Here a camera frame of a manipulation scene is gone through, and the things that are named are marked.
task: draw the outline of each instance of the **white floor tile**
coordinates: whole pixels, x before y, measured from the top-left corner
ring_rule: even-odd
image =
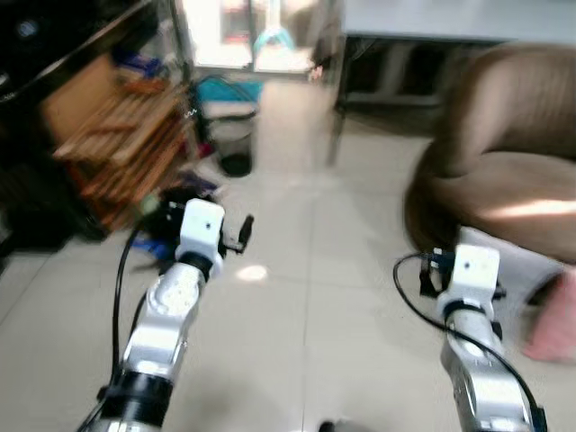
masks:
[[[300,430],[305,299],[305,283],[209,285],[167,430]]]
[[[314,213],[311,280],[372,286],[410,250],[401,198],[379,193],[320,193]]]
[[[256,125],[257,167],[273,172],[310,172],[320,133],[326,129],[331,94],[301,83],[270,83]]]
[[[403,196],[411,180],[411,170],[381,168],[323,168],[315,175],[315,186],[329,191],[368,192]]]
[[[440,348],[392,290],[313,284],[304,429],[350,418],[374,432],[460,430]]]
[[[109,373],[108,306],[98,264],[53,261],[41,269],[0,331],[2,429],[78,426]]]
[[[321,130],[325,135],[318,141],[319,150],[326,151],[331,142],[329,121]],[[397,133],[366,126],[359,121],[346,119],[341,135],[336,168],[345,170],[385,169],[391,171],[411,171],[418,156],[430,142],[427,137],[404,136]]]
[[[252,239],[243,256],[229,254],[227,275],[263,266],[270,275],[303,280],[311,252],[314,195],[301,188],[231,186],[222,199],[226,226],[233,236],[248,214],[255,217]]]
[[[264,164],[255,167],[249,175],[244,177],[227,177],[218,167],[218,161],[215,156],[201,160],[195,170],[203,178],[214,182],[216,185],[221,185],[222,189],[226,189],[229,186],[311,189],[316,181],[316,175],[312,172],[274,171]]]
[[[15,254],[5,261],[0,276],[0,322],[40,271],[48,255]]]

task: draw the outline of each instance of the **silver robot arm segment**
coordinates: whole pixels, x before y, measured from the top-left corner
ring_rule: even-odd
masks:
[[[203,288],[222,270],[226,250],[242,253],[253,218],[237,243],[222,238],[224,209],[194,199],[187,203],[177,262],[147,291],[146,302],[121,362],[119,376],[105,389],[102,412],[91,432],[158,432],[187,348]]]
[[[500,254],[459,245],[448,289],[438,297],[446,325],[503,355],[492,321]],[[448,334],[442,364],[452,380],[463,432],[539,432],[517,378],[477,346]]]

